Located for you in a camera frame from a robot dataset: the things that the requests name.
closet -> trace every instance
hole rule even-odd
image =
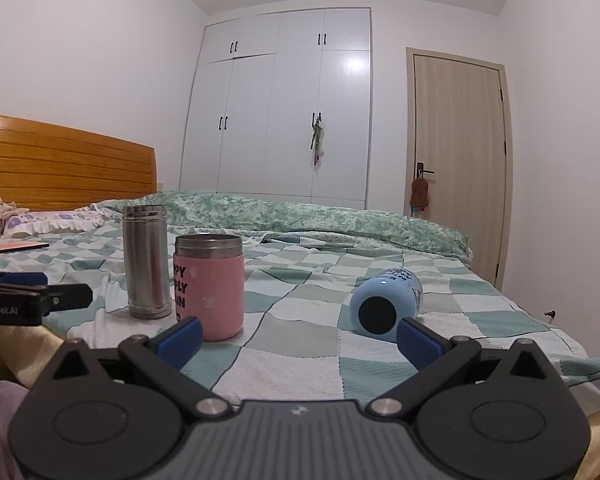
[[[365,206],[370,13],[318,9],[207,27],[180,189]],[[314,165],[315,118],[322,155]]]

floral pillow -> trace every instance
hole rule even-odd
[[[48,233],[82,233],[104,224],[97,211],[45,211],[23,213],[7,220],[2,238],[24,238]]]

blue gripper pad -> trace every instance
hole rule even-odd
[[[149,349],[180,370],[202,348],[202,323],[187,317],[149,341]]]
[[[6,272],[0,277],[0,283],[9,285],[48,285],[44,272]]]
[[[448,340],[410,318],[400,320],[395,340],[400,353],[418,370],[432,364],[450,348]]]

blue bottle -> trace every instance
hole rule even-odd
[[[418,315],[422,284],[407,269],[390,269],[366,280],[349,302],[357,333],[395,343],[398,322]]]

triangular hole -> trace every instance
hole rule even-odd
[[[511,375],[519,377],[531,377],[533,379],[544,379],[545,375],[536,361],[536,358],[530,352],[520,352],[516,364],[511,369]]]
[[[89,370],[84,364],[80,352],[73,350],[65,354],[62,363],[54,374],[54,379],[67,379],[70,377],[80,377],[89,375]]]

